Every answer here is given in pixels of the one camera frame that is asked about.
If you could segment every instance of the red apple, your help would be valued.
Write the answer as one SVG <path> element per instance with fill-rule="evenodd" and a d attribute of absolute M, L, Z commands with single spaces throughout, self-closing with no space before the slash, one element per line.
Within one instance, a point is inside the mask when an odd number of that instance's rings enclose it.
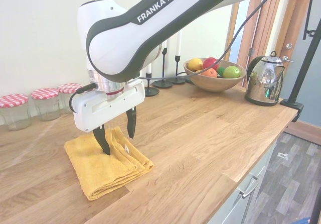
<path fill-rule="evenodd" d="M 203 70 L 205 68 L 208 68 L 210 66 L 212 66 L 214 63 L 216 63 L 217 59 L 214 57 L 209 57 L 207 58 L 204 62 L 203 62 Z M 215 65 L 214 67 L 212 67 L 215 71 L 217 71 L 217 69 L 219 68 L 219 65 Z"/>

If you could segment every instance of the fruit bowl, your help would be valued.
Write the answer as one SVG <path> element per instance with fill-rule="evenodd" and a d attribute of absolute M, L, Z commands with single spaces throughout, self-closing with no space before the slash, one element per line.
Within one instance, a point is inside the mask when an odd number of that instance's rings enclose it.
<path fill-rule="evenodd" d="M 188 63 L 189 61 L 184 63 L 184 69 L 187 75 L 190 75 L 194 72 L 188 69 Z M 209 92 L 223 92 L 225 90 L 228 90 L 235 85 L 237 85 L 240 81 L 242 81 L 246 76 L 246 71 L 243 67 L 234 64 L 232 62 L 221 60 L 219 62 L 220 67 L 227 68 L 228 66 L 236 66 L 240 69 L 241 75 L 238 78 L 216 78 L 216 77 L 207 77 L 203 75 L 196 75 L 191 76 L 190 80 L 195 84 L 197 87 L 209 91 Z"/>

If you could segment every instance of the stainless steel kettle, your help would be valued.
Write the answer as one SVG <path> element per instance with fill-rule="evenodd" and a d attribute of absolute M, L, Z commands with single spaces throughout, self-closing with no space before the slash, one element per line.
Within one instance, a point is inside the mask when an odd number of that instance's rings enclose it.
<path fill-rule="evenodd" d="M 245 99 L 262 106 L 274 106 L 279 101 L 285 67 L 273 51 L 271 56 L 255 58 L 247 70 L 248 86 Z"/>

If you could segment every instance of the cabinet handle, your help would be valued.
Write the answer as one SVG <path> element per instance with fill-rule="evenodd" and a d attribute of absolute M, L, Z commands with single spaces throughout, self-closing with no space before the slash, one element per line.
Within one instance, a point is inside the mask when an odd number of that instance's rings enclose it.
<path fill-rule="evenodd" d="M 257 185 L 259 184 L 257 176 L 252 175 L 252 178 L 256 182 L 255 185 L 248 192 L 240 190 L 240 193 L 241 193 L 243 199 L 247 198 L 250 194 L 252 194 L 252 192 L 257 188 Z"/>

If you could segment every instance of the red checkered lid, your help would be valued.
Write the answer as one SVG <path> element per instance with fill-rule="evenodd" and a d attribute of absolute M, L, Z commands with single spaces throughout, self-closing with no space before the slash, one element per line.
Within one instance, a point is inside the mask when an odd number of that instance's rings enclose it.
<path fill-rule="evenodd" d="M 51 99 L 57 97 L 59 91 L 55 88 L 40 88 L 31 93 L 31 97 L 37 100 Z"/>
<path fill-rule="evenodd" d="M 0 97 L 0 107 L 17 107 L 28 102 L 28 96 L 24 94 L 11 94 Z"/>
<path fill-rule="evenodd" d="M 60 93 L 74 93 L 77 89 L 82 87 L 77 83 L 67 83 L 58 87 Z"/>

